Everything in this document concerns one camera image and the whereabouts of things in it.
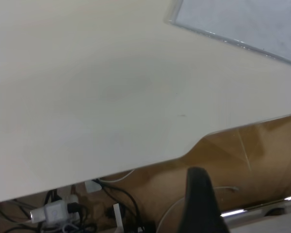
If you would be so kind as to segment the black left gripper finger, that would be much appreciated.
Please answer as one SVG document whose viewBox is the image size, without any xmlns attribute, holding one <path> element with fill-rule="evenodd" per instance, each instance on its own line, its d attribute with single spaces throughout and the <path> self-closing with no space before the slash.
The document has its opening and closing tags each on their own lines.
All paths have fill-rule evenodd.
<svg viewBox="0 0 291 233">
<path fill-rule="evenodd" d="M 207 171 L 200 167 L 187 170 L 184 209 L 180 233 L 228 233 L 221 217 L 215 192 Z"/>
</svg>

